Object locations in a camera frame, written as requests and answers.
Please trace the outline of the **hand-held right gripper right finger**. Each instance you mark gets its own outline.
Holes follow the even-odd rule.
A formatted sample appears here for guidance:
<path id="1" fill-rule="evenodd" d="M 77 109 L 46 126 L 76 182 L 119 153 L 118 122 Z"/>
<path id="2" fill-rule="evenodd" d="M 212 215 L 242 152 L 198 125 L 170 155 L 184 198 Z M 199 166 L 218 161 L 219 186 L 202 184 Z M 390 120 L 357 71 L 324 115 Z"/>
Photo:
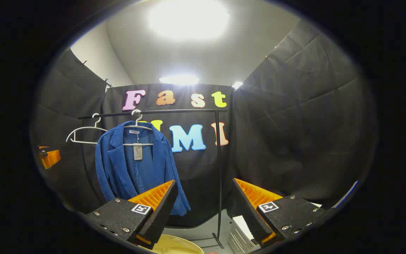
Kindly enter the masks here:
<path id="1" fill-rule="evenodd" d="M 281 196 L 237 178 L 232 190 L 240 215 L 261 247 L 295 238 L 326 213 L 298 196 Z"/>

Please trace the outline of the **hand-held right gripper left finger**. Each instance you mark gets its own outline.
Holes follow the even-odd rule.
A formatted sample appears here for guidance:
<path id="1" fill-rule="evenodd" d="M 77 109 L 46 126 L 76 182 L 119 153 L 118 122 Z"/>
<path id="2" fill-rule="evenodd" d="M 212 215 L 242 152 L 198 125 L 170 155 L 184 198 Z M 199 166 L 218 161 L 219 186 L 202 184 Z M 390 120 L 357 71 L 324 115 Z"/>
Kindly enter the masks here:
<path id="1" fill-rule="evenodd" d="M 108 237 L 152 250 L 177 195 L 176 180 L 170 180 L 129 200 L 115 198 L 86 214 L 85 222 Z"/>

